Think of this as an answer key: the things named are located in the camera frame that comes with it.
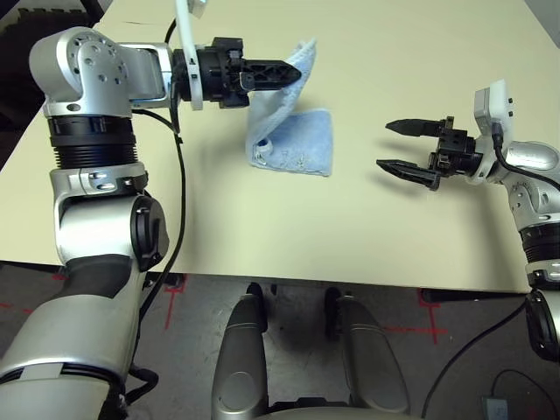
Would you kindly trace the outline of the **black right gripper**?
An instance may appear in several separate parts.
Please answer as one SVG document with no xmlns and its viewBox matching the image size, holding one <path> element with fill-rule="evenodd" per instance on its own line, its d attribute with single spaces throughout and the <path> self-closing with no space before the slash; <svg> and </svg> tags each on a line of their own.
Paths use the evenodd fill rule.
<svg viewBox="0 0 560 420">
<path fill-rule="evenodd" d="M 480 165 L 476 142 L 466 130 L 453 128 L 454 117 L 433 121 L 402 119 L 388 122 L 385 128 L 408 137 L 436 137 L 437 148 L 429 157 L 429 169 L 398 159 L 377 159 L 385 172 L 436 191 L 441 178 L 472 176 Z"/>
</svg>

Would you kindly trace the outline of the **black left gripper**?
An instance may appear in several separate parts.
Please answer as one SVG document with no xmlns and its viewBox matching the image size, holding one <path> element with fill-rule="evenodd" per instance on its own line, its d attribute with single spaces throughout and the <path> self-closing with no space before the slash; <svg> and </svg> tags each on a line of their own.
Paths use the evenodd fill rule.
<svg viewBox="0 0 560 420">
<path fill-rule="evenodd" d="M 240 82 L 244 67 L 253 74 L 261 74 L 255 76 L 254 91 L 281 90 L 301 78 L 297 68 L 281 60 L 245 60 L 241 38 L 216 37 L 211 45 L 197 50 L 197 58 L 202 98 L 206 102 L 217 102 L 221 109 L 238 109 L 249 105 L 248 92 Z"/>
</svg>

